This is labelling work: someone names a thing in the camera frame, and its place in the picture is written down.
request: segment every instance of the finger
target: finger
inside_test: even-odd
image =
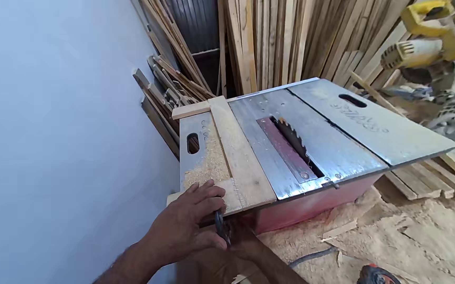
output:
[[[225,194],[226,194],[225,189],[218,187],[217,185],[214,185],[203,191],[200,190],[195,191],[192,197],[192,201],[194,204],[198,204],[207,198],[224,197]]]
[[[202,186],[200,186],[197,191],[198,192],[205,191],[208,188],[212,187],[214,183],[215,182],[213,181],[213,179],[209,179]]]
[[[207,248],[219,248],[226,250],[228,245],[226,241],[213,231],[203,231],[197,234],[193,240],[194,250],[203,250]]]
[[[186,193],[191,194],[199,188],[199,182],[193,183],[187,190]]]
[[[194,216],[196,217],[196,221],[201,221],[203,217],[215,210],[225,210],[225,206],[224,199],[221,197],[210,197],[203,200],[194,207]]]

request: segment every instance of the sawdust pile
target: sawdust pile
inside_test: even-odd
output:
[[[201,185],[211,178],[218,182],[231,177],[213,120],[211,120],[207,129],[208,139],[206,140],[205,157],[202,157],[203,162],[201,164],[185,173],[183,190],[188,189],[195,182],[199,182]]]
[[[320,236],[355,219],[356,229],[330,241],[344,251],[341,257],[333,253],[305,261],[294,270],[309,283],[351,284],[359,278],[362,266],[376,263],[401,270],[422,284],[455,283],[455,199],[404,200],[404,204],[396,206],[386,203],[377,190],[369,190],[354,203],[258,237],[289,263],[329,248]],[[247,269],[232,260],[218,267],[218,283],[230,283],[235,271]],[[415,283],[395,274],[401,283]],[[241,283],[268,282],[256,271]]]

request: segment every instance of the miter saw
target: miter saw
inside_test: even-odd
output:
[[[455,2],[415,3],[403,10],[401,19],[415,39],[390,46],[381,64],[387,70],[399,68],[406,80],[423,86],[381,91],[432,102],[438,107],[420,122],[455,140]]]

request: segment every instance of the wood shavings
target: wood shavings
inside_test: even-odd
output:
[[[199,182],[201,185],[211,178],[218,182],[231,177],[213,120],[211,120],[207,129],[208,139],[206,140],[203,162],[193,170],[184,173],[184,188],[182,190],[188,189],[195,182]]]

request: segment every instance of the sawdust-covered floor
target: sawdust-covered floor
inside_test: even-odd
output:
[[[455,199],[408,201],[384,177],[375,186],[378,190],[367,191],[355,203],[259,238],[282,260],[292,262],[325,250],[330,245],[321,242],[324,232],[357,219],[356,229],[329,241],[342,255],[308,260],[294,270],[309,283],[355,283],[361,267],[375,263],[395,273],[401,283],[455,283]],[[223,263],[225,254],[208,253],[194,257],[200,271],[208,270],[199,282],[230,283],[233,274],[242,273],[248,277],[239,277],[239,283],[267,283],[250,263]]]

